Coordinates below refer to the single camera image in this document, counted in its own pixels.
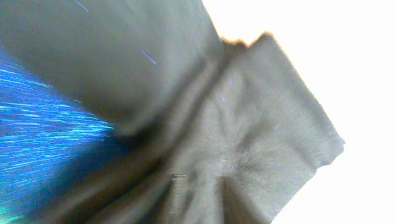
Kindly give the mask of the black cloth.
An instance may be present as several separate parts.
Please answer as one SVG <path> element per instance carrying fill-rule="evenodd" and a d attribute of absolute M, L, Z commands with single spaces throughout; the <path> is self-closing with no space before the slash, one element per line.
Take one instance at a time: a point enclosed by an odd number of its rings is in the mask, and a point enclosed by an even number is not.
<path fill-rule="evenodd" d="M 271 223 L 344 149 L 275 38 L 223 44 L 157 119 L 71 161 L 29 223 Z"/>
<path fill-rule="evenodd" d="M 201 1 L 2 0 L 1 45 L 131 134 L 223 46 Z"/>

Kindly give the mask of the sparkly blue green garment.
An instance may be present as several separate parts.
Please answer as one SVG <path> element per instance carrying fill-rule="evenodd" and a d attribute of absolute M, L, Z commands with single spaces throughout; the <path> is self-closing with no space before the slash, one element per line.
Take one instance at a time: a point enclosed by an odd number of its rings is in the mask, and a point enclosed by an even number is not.
<path fill-rule="evenodd" d="M 19 223 L 125 154 L 113 126 L 1 54 L 1 222 Z"/>

